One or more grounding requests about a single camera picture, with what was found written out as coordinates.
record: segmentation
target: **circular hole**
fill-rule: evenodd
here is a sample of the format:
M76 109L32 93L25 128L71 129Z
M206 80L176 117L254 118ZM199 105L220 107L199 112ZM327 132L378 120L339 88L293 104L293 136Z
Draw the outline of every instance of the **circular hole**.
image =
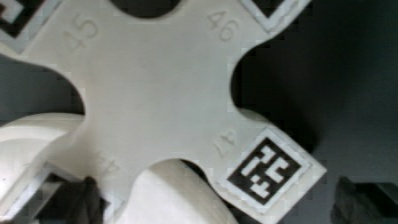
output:
M156 18L176 8L181 0L110 0L121 11L138 18Z

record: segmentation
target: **black and white square marker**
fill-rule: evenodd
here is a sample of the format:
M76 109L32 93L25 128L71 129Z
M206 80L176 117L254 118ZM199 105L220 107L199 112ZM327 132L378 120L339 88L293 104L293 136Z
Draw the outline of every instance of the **black and white square marker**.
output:
M266 130L231 169L220 185L256 210L265 213L311 164L277 134Z
M0 1L0 42L19 53L28 46L60 0Z

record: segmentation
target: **number 46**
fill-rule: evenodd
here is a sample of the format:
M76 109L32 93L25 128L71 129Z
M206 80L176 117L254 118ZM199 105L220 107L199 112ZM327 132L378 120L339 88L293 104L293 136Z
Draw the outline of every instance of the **number 46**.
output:
M218 11L208 16L211 29L218 30L218 38L224 42L231 41L234 37L234 32L238 30L236 20L231 19L224 22L225 13L225 11Z

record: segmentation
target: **printed number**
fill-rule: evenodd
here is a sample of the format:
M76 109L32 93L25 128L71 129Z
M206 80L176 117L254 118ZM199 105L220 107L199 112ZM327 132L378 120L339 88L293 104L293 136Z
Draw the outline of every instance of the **printed number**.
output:
M234 130L229 130L224 133L220 133L218 138L213 141L213 146L217 148L222 157L231 151L234 145L236 145L236 133Z
M234 32L240 27L236 20L229 19L224 22L225 14L227 14L225 11L218 11L208 16L211 30L218 31L218 38L224 42L231 41L234 37Z
M71 51L85 48L85 42L98 36L98 25L92 20L83 19L80 14L71 21L71 31L64 32L66 43Z

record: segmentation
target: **dark background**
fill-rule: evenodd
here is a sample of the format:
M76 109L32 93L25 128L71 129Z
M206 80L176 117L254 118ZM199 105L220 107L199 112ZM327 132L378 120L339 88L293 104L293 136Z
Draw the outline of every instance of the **dark background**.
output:
M236 68L236 105L265 115L329 169L284 224L330 223L341 175L398 184L396 16L396 0L314 0ZM83 113L74 89L50 70L0 57L0 123L42 112ZM238 212L236 218L256 223Z

